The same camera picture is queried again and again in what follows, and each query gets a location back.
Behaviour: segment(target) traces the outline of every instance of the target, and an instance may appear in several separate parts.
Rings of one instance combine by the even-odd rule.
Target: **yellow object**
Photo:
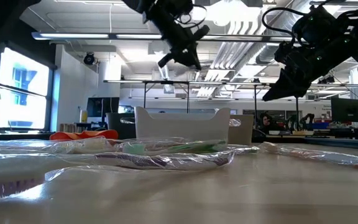
[[[86,123],[88,121],[88,112],[86,110],[81,110],[80,112],[80,122]]]

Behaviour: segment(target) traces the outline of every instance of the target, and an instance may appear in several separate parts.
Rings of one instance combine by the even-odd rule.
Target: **lab workbench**
[[[0,223],[358,223],[358,169],[267,153],[202,172],[71,168],[0,199]]]

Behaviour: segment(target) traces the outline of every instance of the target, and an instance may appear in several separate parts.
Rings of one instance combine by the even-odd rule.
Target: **red object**
[[[116,130],[107,131],[83,131],[82,133],[57,132],[49,137],[49,140],[78,140],[104,136],[106,139],[118,139]]]

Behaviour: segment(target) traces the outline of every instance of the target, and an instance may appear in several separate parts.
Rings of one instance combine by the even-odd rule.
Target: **computer monitor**
[[[106,113],[118,112],[119,97],[88,98],[88,117],[105,117]]]
[[[358,100],[331,98],[333,121],[358,122]]]

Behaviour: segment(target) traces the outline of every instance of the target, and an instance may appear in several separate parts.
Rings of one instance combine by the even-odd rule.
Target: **black cable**
[[[339,81],[338,78],[336,78],[334,75],[332,75],[340,84],[344,85],[345,88],[347,88],[347,90],[349,90],[349,92],[353,93],[356,97],[358,97],[356,95],[356,93],[354,93],[349,87],[345,86],[345,84],[343,84],[341,81]]]
[[[202,23],[205,21],[206,13],[207,13],[206,8],[205,8],[204,6],[202,6],[202,5],[194,4],[193,7],[200,7],[200,8],[202,8],[202,9],[204,9],[204,10],[205,10],[205,17],[204,17],[204,19],[202,19],[201,21],[199,21],[199,23],[195,23],[195,22],[190,23],[190,22],[188,22],[188,24],[194,24],[193,26],[186,27],[186,28],[190,28],[190,29],[191,29],[191,28],[194,28],[194,27],[198,27],[200,24],[202,24]]]
[[[279,28],[276,28],[276,27],[272,27],[272,26],[269,26],[266,21],[265,21],[265,17],[268,13],[272,12],[272,11],[287,11],[287,12],[291,12],[291,13],[294,13],[294,14],[297,14],[297,15],[300,15],[300,16],[304,16],[306,15],[306,13],[303,13],[303,12],[299,12],[299,11],[296,11],[296,10],[293,10],[293,9],[289,9],[289,8],[285,8],[285,7],[275,7],[275,8],[272,8],[272,9],[269,9],[267,10],[263,15],[262,15],[262,24],[270,29],[270,30],[274,30],[274,31],[277,31],[277,32],[283,32],[283,33],[286,33],[286,34],[290,34],[291,37],[292,37],[292,40],[291,40],[291,43],[293,44],[295,42],[295,35],[292,33],[292,31],[289,31],[289,30],[285,30],[285,29],[279,29]]]
[[[189,19],[186,21],[186,22],[183,22],[182,21],[182,17],[183,16],[189,16]],[[179,22],[180,24],[183,24],[183,25],[187,25],[187,24],[189,24],[189,22],[191,21],[191,15],[189,15],[189,14],[185,14],[185,15],[182,15],[182,16],[180,16],[178,19],[175,19],[177,22]]]
[[[325,5],[325,4],[327,4],[327,3],[331,2],[331,1],[333,1],[333,0],[326,0],[325,2],[322,2],[320,5],[318,5],[318,7],[323,6],[323,5]]]

